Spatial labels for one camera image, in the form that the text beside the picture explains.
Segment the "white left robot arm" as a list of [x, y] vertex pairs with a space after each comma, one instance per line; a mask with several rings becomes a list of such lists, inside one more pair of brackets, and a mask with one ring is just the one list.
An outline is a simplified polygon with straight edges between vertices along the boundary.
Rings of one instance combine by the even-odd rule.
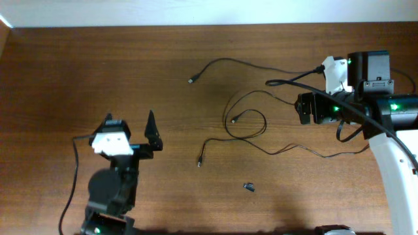
[[81, 234], [134, 234], [134, 219], [127, 212], [135, 207], [139, 162], [153, 159], [163, 149], [155, 116], [149, 112], [144, 131], [145, 144], [131, 144], [131, 132], [122, 119], [108, 114], [89, 137], [94, 153], [110, 162], [92, 175], [88, 183], [88, 203]]

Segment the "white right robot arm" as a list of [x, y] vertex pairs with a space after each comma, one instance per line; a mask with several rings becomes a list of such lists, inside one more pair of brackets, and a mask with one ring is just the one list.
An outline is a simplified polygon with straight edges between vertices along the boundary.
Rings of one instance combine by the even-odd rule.
[[359, 124], [378, 163], [395, 234], [417, 233], [417, 95], [394, 92], [387, 51], [329, 56], [326, 89], [298, 95], [303, 125]]

